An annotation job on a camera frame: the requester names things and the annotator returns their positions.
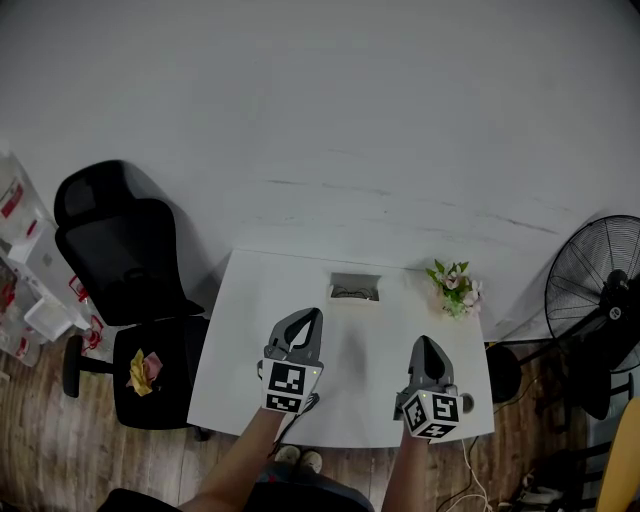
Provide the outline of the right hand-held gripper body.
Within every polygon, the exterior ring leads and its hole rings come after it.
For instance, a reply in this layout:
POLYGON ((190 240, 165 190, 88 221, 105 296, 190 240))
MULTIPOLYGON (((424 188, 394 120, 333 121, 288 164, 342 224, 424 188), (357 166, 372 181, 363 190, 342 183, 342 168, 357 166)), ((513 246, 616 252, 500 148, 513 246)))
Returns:
POLYGON ((396 395, 393 419, 413 438, 448 440, 461 425, 462 398, 448 392, 407 387, 396 395))

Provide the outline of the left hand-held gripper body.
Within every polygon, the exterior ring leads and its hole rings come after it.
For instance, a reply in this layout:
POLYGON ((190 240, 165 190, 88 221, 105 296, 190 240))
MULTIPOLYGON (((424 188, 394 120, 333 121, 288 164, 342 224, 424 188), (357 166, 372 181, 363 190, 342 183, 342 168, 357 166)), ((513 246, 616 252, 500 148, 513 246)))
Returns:
POLYGON ((264 409, 299 414, 324 369, 319 349, 265 349, 257 364, 264 409))

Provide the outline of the person's right forearm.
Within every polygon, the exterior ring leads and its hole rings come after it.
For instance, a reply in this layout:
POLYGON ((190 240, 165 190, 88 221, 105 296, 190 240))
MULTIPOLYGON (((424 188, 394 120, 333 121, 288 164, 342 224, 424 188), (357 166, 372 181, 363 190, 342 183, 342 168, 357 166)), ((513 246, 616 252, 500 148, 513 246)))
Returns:
POLYGON ((404 428, 381 512, 424 512, 429 443, 404 428))

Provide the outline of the person's left forearm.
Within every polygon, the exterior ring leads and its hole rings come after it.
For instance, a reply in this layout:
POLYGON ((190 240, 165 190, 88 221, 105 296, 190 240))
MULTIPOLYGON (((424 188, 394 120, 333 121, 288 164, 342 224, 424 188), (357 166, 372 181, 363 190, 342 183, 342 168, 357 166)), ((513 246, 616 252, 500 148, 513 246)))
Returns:
POLYGON ((203 479, 181 512, 242 512, 267 464, 284 413, 260 408, 241 436, 203 479))

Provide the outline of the thin-framed eyeglasses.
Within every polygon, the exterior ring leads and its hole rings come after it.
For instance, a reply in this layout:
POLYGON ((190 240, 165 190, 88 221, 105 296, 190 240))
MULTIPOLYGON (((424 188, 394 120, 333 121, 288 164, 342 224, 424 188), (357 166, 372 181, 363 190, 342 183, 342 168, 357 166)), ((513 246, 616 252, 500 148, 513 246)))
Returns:
POLYGON ((347 289, 341 286, 334 286, 331 291, 332 298, 353 298, 366 301, 377 301, 377 295, 367 288, 347 289))

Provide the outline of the potted pink flowers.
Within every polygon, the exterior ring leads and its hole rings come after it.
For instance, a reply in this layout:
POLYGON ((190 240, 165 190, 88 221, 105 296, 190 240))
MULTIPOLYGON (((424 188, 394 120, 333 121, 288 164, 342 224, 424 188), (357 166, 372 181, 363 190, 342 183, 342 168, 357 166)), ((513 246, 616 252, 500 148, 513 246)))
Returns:
POLYGON ((433 260, 425 269, 436 290, 440 308, 454 319, 477 316, 482 307, 482 282, 469 273, 469 262, 433 260))

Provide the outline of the person's dark clothing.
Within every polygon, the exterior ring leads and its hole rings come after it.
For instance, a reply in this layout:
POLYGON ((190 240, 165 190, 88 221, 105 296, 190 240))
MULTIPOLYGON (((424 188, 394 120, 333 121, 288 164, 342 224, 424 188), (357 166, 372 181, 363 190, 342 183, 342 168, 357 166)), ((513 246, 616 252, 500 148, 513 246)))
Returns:
MULTIPOLYGON (((127 489, 111 491, 97 512, 181 512, 157 498, 127 489)), ((316 486, 256 483, 241 512, 374 512, 359 499, 316 486)))

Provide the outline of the white grey device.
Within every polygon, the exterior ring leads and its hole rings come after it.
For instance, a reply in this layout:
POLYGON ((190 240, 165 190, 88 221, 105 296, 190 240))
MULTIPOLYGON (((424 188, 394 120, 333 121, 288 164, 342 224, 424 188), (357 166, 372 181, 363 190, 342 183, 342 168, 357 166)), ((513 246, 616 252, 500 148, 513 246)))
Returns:
POLYGON ((523 490, 519 502, 525 505, 548 506, 563 496, 563 492, 560 490, 537 485, 532 473, 523 477, 522 484, 523 490))

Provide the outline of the yellow crumpled cloth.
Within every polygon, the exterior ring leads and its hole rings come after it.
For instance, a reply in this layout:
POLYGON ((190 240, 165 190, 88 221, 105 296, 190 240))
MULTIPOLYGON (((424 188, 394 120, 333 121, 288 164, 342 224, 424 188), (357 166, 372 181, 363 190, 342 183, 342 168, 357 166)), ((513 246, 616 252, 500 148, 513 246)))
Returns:
POLYGON ((152 392, 152 367, 141 349, 131 360, 129 375, 127 386, 132 387, 138 396, 144 397, 152 392))

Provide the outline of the small black office chair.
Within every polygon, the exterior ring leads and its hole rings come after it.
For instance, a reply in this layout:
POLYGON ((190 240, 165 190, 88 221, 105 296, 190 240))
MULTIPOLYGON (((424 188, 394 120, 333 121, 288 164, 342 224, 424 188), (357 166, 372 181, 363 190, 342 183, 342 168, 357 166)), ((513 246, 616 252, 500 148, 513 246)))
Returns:
POLYGON ((604 420, 615 395, 626 394, 627 399, 634 397, 634 377, 627 373, 627 380, 618 386, 612 386, 612 371, 600 354, 585 350, 576 350, 564 360, 549 362, 552 375, 560 389, 550 398, 536 400, 535 413, 541 416, 557 402, 563 403, 564 422, 555 427, 557 433, 566 432, 571 424, 572 411, 581 408, 589 416, 604 420))

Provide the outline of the black standing fan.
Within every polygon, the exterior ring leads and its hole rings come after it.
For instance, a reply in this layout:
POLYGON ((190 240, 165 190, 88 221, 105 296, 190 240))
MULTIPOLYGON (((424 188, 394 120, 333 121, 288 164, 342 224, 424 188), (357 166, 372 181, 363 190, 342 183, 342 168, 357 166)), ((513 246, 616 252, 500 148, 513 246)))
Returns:
POLYGON ((640 368, 640 217, 609 215, 575 232, 552 260, 530 317, 488 344, 492 399, 516 397, 525 364, 552 351, 600 354, 612 376, 640 368))

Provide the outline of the black mesh office chair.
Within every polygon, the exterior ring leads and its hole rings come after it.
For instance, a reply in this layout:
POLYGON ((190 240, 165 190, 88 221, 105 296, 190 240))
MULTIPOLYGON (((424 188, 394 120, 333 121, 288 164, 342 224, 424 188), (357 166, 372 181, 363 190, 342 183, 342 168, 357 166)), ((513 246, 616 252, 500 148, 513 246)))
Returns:
POLYGON ((112 377, 118 421, 142 430, 188 427, 188 412, 209 321, 183 290, 176 224, 159 198, 136 196, 122 160, 85 167, 60 184, 54 200, 55 241, 103 323, 116 328, 111 361, 66 344, 63 389, 79 395, 84 372, 112 377), (155 352, 163 367, 152 392, 128 387, 131 360, 155 352))

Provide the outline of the round orange table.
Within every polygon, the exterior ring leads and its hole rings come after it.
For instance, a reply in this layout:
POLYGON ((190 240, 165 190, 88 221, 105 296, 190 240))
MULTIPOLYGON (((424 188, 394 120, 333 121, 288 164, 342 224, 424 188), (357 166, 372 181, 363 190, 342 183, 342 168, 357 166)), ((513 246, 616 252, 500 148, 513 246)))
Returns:
POLYGON ((640 397, 625 407, 601 481, 596 512, 626 512, 640 492, 640 397))

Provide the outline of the white plastic tray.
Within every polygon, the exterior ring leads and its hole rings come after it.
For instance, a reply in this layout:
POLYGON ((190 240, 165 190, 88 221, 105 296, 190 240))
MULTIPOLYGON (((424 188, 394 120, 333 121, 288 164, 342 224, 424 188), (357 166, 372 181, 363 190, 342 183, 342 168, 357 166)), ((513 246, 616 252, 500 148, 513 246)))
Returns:
POLYGON ((55 342, 73 326, 65 308, 46 296, 24 314, 24 321, 49 342, 55 342))

